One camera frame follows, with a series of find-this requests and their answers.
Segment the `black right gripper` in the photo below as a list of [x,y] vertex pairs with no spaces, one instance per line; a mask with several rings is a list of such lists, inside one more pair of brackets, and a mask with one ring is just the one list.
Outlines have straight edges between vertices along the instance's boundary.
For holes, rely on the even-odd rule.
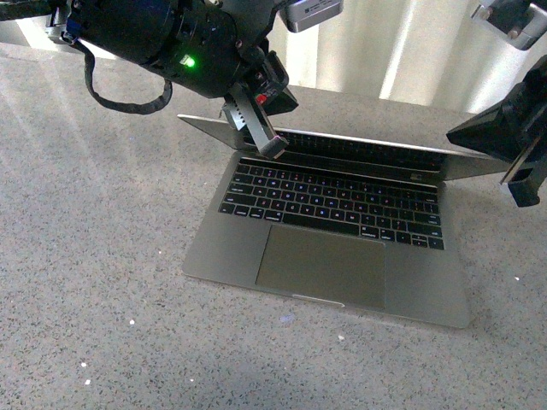
[[253,68],[224,96],[222,110],[230,127],[236,131],[247,127],[259,153],[270,160],[279,158],[288,142],[276,133],[267,115],[289,113],[298,107],[288,83],[288,73],[272,50],[261,66]]

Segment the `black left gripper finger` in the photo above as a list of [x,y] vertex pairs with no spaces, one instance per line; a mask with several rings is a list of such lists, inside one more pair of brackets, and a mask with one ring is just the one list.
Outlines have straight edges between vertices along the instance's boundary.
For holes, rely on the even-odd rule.
[[501,185],[520,208],[539,204],[546,180],[546,58],[500,102],[448,131],[455,145],[511,164]]

